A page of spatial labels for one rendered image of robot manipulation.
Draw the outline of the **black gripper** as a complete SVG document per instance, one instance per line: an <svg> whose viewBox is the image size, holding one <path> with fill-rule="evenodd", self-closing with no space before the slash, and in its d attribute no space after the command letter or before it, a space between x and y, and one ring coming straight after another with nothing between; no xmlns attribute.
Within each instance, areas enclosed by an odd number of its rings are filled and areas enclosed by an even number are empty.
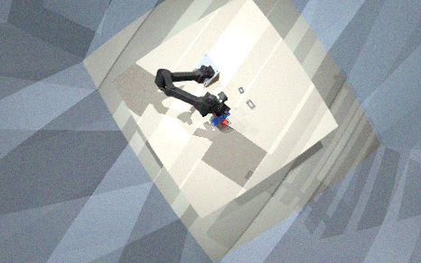
<svg viewBox="0 0 421 263"><path fill-rule="evenodd" d="M226 102L227 100L228 100L228 96L224 93L224 92L221 92L221 93L217 93L217 95L219 95L219 99L218 99L218 101L220 102L220 99L223 101L223 102ZM200 114L201 114L201 116L202 117L205 117L206 115L208 115L208 113L206 113L206 114L204 114L204 113L201 113L201 112L199 112Z"/></svg>

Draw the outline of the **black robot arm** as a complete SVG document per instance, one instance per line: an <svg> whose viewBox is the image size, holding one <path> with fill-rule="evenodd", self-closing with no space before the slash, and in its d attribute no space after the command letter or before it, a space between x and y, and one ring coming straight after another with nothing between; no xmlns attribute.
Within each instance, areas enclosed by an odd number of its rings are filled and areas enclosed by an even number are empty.
<svg viewBox="0 0 421 263"><path fill-rule="evenodd" d="M205 78L211 78L215 74L211 66L201 65L201 68L194 72L172 72L167 69L158 69L155 84L165 93L166 96L186 102L196 108L201 113L215 114L225 117L230 107L224 102L219 102L215 94L206 92L204 96L190 94L176 87L173 82L195 81L197 84L203 83ZM165 87L166 86L166 87Z"/></svg>

